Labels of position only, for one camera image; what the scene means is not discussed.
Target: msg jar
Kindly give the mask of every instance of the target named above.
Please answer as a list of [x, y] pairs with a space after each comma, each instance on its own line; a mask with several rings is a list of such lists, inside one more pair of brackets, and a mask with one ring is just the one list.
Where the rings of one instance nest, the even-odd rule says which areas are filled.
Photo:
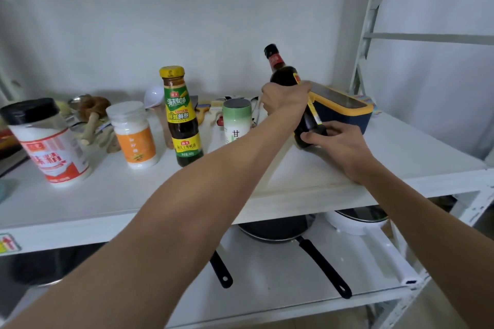
[[142, 101], [117, 103], [109, 106], [106, 113], [129, 167], [145, 169], [159, 161]]
[[0, 116], [49, 183], [69, 186], [90, 175], [87, 159], [52, 98], [7, 105]]

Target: white pot handle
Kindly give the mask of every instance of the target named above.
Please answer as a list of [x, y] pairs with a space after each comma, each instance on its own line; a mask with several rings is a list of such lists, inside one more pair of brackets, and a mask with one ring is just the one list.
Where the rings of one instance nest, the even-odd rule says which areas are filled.
[[412, 287], [423, 282], [423, 279], [386, 237], [381, 228], [365, 226], [364, 232], [384, 252], [402, 286]]

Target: yellow and green label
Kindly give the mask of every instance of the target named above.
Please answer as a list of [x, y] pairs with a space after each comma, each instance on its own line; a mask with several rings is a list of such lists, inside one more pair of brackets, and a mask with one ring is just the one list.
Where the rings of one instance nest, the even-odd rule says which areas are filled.
[[182, 158], [188, 158], [196, 156], [201, 151], [201, 137], [199, 133], [195, 136], [185, 139], [173, 139], [173, 146], [177, 156]]
[[196, 118], [192, 107], [187, 86], [165, 86], [164, 101], [166, 105], [166, 119], [169, 123], [180, 124]]
[[[298, 84], [302, 82], [300, 80], [300, 77], [298, 76], [298, 73], [293, 73], [293, 76], [295, 77], [295, 81], [297, 81]], [[316, 120], [317, 125], [321, 125], [323, 122], [321, 121], [321, 118], [319, 117], [319, 114], [317, 113], [316, 108], [314, 107], [310, 99], [307, 100], [307, 105], [309, 106], [310, 112], [312, 113], [312, 116], [314, 116], [314, 120]]]

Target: green and white canister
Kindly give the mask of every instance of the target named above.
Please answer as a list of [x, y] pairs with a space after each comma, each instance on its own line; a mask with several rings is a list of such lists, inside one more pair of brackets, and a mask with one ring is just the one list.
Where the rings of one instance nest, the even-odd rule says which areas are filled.
[[247, 99], [228, 99], [223, 103], [225, 143], [246, 135], [252, 126], [252, 106]]

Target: yellow bottle cap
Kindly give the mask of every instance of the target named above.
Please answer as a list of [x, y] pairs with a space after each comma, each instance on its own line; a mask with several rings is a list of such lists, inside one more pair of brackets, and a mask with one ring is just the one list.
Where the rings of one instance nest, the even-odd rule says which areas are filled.
[[164, 66], [160, 69], [160, 76], [162, 78], [183, 77], [185, 70], [179, 65]]

